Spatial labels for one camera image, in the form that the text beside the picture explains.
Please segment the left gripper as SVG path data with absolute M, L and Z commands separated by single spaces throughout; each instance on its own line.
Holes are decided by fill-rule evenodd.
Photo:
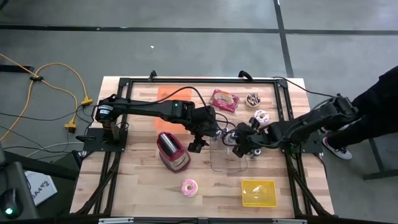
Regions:
M 213 138 L 216 136 L 217 130 L 218 124 L 215 118 L 215 109 L 212 106 L 204 106 L 193 110 L 189 125 L 189 131 L 192 135 Z M 200 139 L 200 143 L 191 142 L 188 145 L 188 151 L 201 152 L 201 145 L 209 146 L 204 139 Z

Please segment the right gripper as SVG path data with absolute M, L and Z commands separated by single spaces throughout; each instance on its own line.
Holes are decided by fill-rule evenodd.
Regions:
M 241 144 L 237 143 L 233 147 L 233 153 L 242 157 L 243 153 L 249 153 L 261 147 L 271 148 L 271 142 L 268 140 L 263 129 L 259 130 L 260 124 L 254 118 L 249 119 L 249 125 L 246 123 L 238 124 L 238 133 L 241 133 Z

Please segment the white frosted toy donut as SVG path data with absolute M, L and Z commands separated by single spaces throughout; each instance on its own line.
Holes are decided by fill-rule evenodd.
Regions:
M 259 122 L 260 126 L 265 126 L 269 123 L 269 114 L 265 110 L 257 110 L 254 113 L 254 118 Z

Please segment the chocolate frosted toy donut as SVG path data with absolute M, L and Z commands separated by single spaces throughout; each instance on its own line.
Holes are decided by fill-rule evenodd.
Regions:
M 258 107 L 261 104 L 261 98 L 257 93 L 250 93 L 246 96 L 245 104 L 252 108 Z

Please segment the red snack packet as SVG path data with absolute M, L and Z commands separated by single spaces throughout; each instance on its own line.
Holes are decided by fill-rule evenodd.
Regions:
M 238 107 L 239 97 L 223 90 L 214 89 L 210 98 L 210 104 L 223 111 L 235 113 Z

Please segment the clear plastic bin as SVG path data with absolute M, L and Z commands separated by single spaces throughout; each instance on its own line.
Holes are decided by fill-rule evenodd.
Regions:
M 210 138 L 210 162 L 211 168 L 215 172 L 237 173 L 243 172 L 248 168 L 248 162 L 245 157 L 238 157 L 233 153 L 233 147 L 223 143 L 225 134 L 234 132 L 235 125 L 227 119 L 218 120 L 220 129 L 223 131 L 222 136 L 215 140 Z

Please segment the shiny metal box grater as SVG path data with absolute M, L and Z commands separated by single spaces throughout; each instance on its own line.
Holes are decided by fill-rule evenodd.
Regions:
M 156 143 L 159 149 L 159 156 L 166 168 L 174 173 L 187 169 L 191 162 L 190 155 L 172 133 L 159 133 Z

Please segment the pink frosted toy donut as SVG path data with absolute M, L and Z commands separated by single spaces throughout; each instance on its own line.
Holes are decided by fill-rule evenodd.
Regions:
M 180 191 L 186 198 L 194 197 L 198 192 L 198 184 L 193 179 L 186 179 L 182 182 Z

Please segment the yellow plastic tray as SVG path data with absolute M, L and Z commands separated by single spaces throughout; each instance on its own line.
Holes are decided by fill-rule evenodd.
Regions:
M 273 180 L 243 180 L 241 182 L 241 193 L 244 207 L 277 207 Z

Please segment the person's white sneaker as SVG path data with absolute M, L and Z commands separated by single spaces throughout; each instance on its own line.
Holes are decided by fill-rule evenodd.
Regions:
M 329 150 L 331 151 L 336 157 L 339 157 L 340 159 L 344 160 L 351 160 L 353 158 L 352 153 L 350 153 L 347 148 L 345 147 L 340 147 L 340 148 L 334 148 L 328 144 L 327 137 L 324 137 L 322 139 L 322 144 Z

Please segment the person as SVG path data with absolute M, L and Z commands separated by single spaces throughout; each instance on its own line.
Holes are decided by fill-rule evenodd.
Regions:
M 352 105 L 358 108 L 354 121 L 322 127 L 330 146 L 347 148 L 370 138 L 398 133 L 398 66 L 379 76 Z

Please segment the black metal stand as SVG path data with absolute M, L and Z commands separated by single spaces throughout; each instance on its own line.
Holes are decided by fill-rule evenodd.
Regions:
M 363 176 L 363 180 L 376 180 L 376 179 L 385 179 L 385 178 L 390 178 L 390 177 L 398 177 L 398 169 L 390 169 L 387 170 L 383 164 L 383 161 L 381 159 L 379 150 L 376 146 L 376 142 L 373 138 L 369 139 L 369 144 L 374 156 L 374 159 L 377 164 L 377 168 L 379 169 L 378 172 L 374 172 L 371 174 L 366 174 Z

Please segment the black desk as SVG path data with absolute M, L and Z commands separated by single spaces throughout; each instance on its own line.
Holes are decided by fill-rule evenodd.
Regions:
M 76 180 L 78 176 L 77 170 L 7 152 L 0 144 L 0 195 L 7 189 L 15 188 L 23 204 L 23 211 L 16 219 L 7 219 L 0 211 L 0 222 L 39 218 L 39 213 L 28 187 L 25 171 L 38 172 L 69 180 Z

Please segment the white printed cardboard box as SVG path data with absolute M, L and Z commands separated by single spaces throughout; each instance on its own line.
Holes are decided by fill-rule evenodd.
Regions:
M 38 172 L 25 171 L 28 187 L 35 206 L 54 196 L 58 190 L 49 175 Z

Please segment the black computer mouse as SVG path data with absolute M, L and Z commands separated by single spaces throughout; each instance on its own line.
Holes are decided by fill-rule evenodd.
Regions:
M 0 195 L 0 211 L 7 219 L 16 219 L 21 215 L 23 204 L 17 189 L 7 189 Z

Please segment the black flat bar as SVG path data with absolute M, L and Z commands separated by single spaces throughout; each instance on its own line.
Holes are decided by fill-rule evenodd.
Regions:
M 34 67 L 31 66 L 17 66 L 17 65 L 0 65 L 0 72 L 9 73 L 29 73 L 34 71 Z

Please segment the black aluminium table frame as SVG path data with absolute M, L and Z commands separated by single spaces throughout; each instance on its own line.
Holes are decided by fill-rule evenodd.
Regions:
M 210 100 L 214 89 L 220 89 L 244 99 L 250 93 L 261 97 L 261 109 L 272 121 L 280 117 L 298 117 L 310 110 L 305 84 L 293 78 L 288 84 L 290 101 L 277 101 L 285 91 L 268 78 L 248 82 L 240 78 L 160 78 L 152 83 L 135 83 L 132 98 L 154 101 L 162 85 L 180 86 L 192 91 L 192 101 L 202 106 Z M 211 168 L 210 149 L 191 155 L 185 171 L 174 173 L 159 157 L 155 143 L 158 132 L 153 117 L 130 115 L 127 146 L 122 153 L 116 178 L 111 215 L 114 217 L 185 217 L 185 218 L 292 218 L 294 209 L 285 156 L 278 149 L 263 149 L 256 159 L 246 159 L 243 172 L 215 172 Z M 186 198 L 180 191 L 186 179 L 198 184 L 198 192 Z M 243 180 L 273 180 L 277 207 L 244 207 L 241 182 Z

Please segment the silver metal bracket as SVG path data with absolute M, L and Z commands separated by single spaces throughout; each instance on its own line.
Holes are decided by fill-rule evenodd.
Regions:
M 113 218 L 100 218 L 98 224 L 132 224 L 134 223 L 133 217 L 113 217 Z
M 308 222 L 306 220 L 300 220 L 300 219 L 278 218 L 278 219 L 273 219 L 272 224 L 308 224 Z

